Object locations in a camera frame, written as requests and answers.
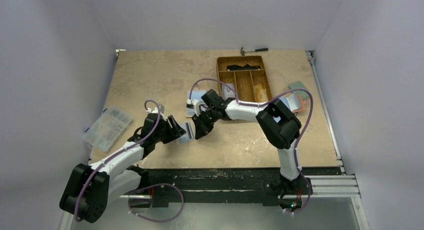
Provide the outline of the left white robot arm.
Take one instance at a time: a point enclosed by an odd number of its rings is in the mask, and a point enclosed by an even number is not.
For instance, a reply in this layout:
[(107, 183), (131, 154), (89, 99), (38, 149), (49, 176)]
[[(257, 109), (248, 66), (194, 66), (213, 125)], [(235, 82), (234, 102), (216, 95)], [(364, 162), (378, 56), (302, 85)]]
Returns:
[(135, 164), (151, 153), (157, 143), (167, 144), (186, 134), (173, 118), (149, 113), (143, 126), (137, 128), (127, 142), (112, 155), (90, 165), (78, 164), (72, 170), (59, 208), (73, 214), (76, 222), (96, 222), (112, 201), (128, 193), (154, 194), (147, 170)]

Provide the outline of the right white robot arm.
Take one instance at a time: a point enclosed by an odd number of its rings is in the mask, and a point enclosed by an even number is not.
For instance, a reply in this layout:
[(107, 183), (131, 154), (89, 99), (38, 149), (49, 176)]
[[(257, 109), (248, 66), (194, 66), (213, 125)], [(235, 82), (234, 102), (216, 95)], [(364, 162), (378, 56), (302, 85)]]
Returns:
[(280, 99), (270, 103), (238, 101), (234, 97), (224, 99), (213, 89), (203, 94), (201, 99), (205, 107), (198, 100), (188, 99), (186, 102), (186, 106), (195, 111), (191, 119), (196, 140), (208, 135), (219, 120), (242, 120), (259, 124), (268, 142), (278, 152), (279, 183), (274, 187), (281, 190), (282, 195), (299, 192), (302, 168), (296, 147), (302, 125)]

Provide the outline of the beige snap card holder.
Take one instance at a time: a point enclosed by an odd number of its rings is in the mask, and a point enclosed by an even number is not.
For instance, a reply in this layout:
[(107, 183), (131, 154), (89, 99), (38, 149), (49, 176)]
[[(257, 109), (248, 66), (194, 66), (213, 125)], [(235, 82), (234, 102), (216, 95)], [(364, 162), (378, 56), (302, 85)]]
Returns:
[(195, 133), (190, 122), (182, 123), (179, 126), (185, 131), (185, 134), (176, 140), (179, 145), (195, 141)]

